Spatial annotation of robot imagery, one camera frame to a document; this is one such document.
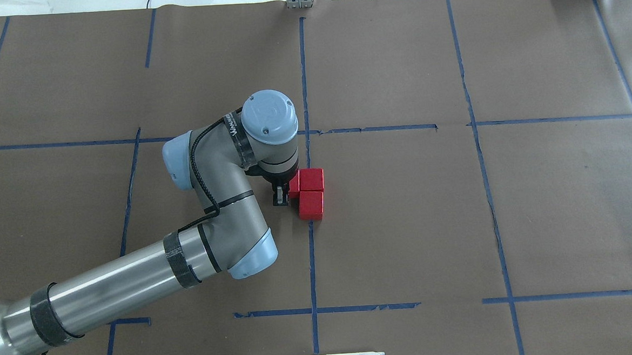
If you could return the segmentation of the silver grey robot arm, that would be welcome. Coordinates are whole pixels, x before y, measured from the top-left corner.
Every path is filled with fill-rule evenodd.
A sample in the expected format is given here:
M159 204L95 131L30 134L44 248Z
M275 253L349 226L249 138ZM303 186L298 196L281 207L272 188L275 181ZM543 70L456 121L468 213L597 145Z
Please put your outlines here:
M196 192L204 215L80 276L0 302L0 355L41 355L217 273L245 279L271 266L278 249L248 179L267 180L273 205L288 204L298 126L292 100L259 90L210 126L166 142L171 180Z

